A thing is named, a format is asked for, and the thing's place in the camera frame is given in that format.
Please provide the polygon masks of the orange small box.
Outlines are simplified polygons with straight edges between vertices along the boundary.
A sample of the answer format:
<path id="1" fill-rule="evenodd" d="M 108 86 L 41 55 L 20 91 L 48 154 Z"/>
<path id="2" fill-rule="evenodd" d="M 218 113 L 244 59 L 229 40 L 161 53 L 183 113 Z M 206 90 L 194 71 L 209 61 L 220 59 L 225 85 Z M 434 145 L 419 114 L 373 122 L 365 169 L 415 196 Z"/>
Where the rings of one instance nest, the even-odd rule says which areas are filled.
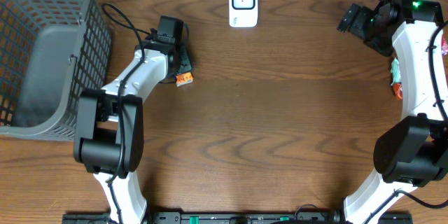
<path id="1" fill-rule="evenodd" d="M 180 87 L 182 85 L 191 84 L 194 80 L 194 77 L 191 72 L 180 73 L 176 75 L 176 86 Z"/>

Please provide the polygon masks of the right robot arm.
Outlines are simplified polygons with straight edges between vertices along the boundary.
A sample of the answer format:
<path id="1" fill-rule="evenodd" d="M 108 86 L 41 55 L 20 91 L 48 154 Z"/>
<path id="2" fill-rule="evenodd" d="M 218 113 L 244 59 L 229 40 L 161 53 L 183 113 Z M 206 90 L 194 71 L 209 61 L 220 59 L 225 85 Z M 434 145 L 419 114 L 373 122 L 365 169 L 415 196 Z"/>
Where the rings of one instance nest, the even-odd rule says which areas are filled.
<path id="1" fill-rule="evenodd" d="M 374 168 L 343 201 L 343 223 L 378 223 L 401 197 L 447 175 L 447 77 L 442 58 L 447 21 L 427 0 L 350 5 L 338 29 L 379 54 L 396 56 L 402 85 L 400 122 L 374 147 Z"/>

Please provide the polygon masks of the teal snack packet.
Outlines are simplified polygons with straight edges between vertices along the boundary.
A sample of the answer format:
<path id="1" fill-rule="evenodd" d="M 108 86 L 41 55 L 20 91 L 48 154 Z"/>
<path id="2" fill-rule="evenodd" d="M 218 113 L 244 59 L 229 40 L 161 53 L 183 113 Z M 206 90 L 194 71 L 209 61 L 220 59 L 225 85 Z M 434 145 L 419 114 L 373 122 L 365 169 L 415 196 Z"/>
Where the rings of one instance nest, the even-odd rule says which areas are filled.
<path id="1" fill-rule="evenodd" d="M 390 72 L 392 77 L 391 86 L 401 83 L 400 63 L 397 58 L 392 60 Z"/>

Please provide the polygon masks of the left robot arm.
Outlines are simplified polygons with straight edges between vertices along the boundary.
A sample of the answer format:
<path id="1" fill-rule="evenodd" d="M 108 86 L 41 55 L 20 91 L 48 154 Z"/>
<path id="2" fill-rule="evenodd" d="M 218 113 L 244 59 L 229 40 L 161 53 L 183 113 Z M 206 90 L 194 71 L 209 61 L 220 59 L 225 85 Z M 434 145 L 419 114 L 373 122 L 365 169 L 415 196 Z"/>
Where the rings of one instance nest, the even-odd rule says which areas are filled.
<path id="1" fill-rule="evenodd" d="M 188 38 L 184 21 L 161 16 L 115 80 L 81 92 L 73 157 L 101 184 L 110 206 L 105 223 L 145 221 L 148 202 L 137 175 L 144 150 L 143 105 L 157 84 L 192 70 Z"/>

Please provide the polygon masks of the purple snack package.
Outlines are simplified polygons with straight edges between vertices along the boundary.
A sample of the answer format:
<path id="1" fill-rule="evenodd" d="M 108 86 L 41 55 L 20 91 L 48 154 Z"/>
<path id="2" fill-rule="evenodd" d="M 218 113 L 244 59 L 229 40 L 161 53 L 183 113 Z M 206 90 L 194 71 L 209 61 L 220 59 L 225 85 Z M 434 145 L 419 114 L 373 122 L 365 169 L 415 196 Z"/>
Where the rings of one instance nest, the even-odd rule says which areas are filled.
<path id="1" fill-rule="evenodd" d="M 442 56 L 448 55 L 448 43 L 444 36 L 441 38 L 441 54 Z"/>

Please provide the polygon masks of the red orange snack wrapper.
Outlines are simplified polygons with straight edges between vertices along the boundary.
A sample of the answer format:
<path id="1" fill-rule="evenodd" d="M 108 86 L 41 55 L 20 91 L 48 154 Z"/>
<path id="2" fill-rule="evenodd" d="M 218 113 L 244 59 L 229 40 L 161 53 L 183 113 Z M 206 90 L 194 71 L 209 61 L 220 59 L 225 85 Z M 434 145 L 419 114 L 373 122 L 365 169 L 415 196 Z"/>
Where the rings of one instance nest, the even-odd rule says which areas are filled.
<path id="1" fill-rule="evenodd" d="M 401 101 L 403 99 L 403 86 L 401 83 L 392 84 L 392 88 L 397 100 Z"/>

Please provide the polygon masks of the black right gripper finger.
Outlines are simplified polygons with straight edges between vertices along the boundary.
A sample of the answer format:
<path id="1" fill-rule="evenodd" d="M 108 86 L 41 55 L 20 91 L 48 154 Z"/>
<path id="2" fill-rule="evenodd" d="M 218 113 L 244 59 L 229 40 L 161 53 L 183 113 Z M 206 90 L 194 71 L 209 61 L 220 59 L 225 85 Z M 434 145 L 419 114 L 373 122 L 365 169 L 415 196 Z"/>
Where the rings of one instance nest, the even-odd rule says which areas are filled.
<path id="1" fill-rule="evenodd" d="M 361 7 L 358 4 L 351 4 L 349 9 L 344 14 L 343 18 L 341 19 L 340 23 L 337 26 L 337 30 L 339 32 L 346 32 L 349 30 L 350 26 L 354 23 L 354 20 L 356 19 L 356 16 L 359 12 Z"/>
<path id="2" fill-rule="evenodd" d="M 360 39 L 365 39 L 365 33 L 367 31 L 368 20 L 372 18 L 372 10 L 365 6 L 360 6 L 360 10 L 350 26 L 348 32 L 357 36 Z"/>

